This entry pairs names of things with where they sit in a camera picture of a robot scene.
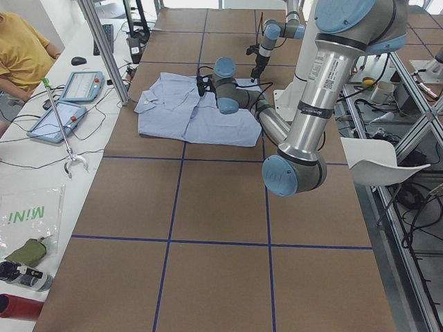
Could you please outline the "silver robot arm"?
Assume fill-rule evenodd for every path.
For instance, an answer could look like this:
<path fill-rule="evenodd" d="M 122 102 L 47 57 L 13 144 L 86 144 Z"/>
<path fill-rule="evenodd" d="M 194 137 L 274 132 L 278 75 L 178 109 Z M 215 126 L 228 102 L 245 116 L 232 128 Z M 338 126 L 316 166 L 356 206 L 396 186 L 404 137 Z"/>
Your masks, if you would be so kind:
<path fill-rule="evenodd" d="M 308 76 L 299 100 L 290 104 L 294 118 L 287 123 L 263 93 L 240 89 L 235 63 L 221 57 L 213 69 L 213 85 L 221 113 L 249 110 L 269 139 L 275 155 L 262 166 L 262 178 L 277 196 L 292 196 L 319 187 L 327 176 L 318 144 L 331 118 L 343 85 L 358 58 L 390 53 L 406 41 L 406 1 L 317 1 L 306 28 L 290 32 L 315 43 L 308 52 Z"/>
<path fill-rule="evenodd" d="M 256 42 L 246 49 L 246 54 L 255 54 L 255 67 L 251 71 L 251 81 L 258 80 L 269 63 L 273 49 L 279 38 L 302 39 L 305 25 L 301 23 L 299 1 L 284 1 L 286 5 L 285 22 L 267 19 L 264 22 L 261 42 Z"/>

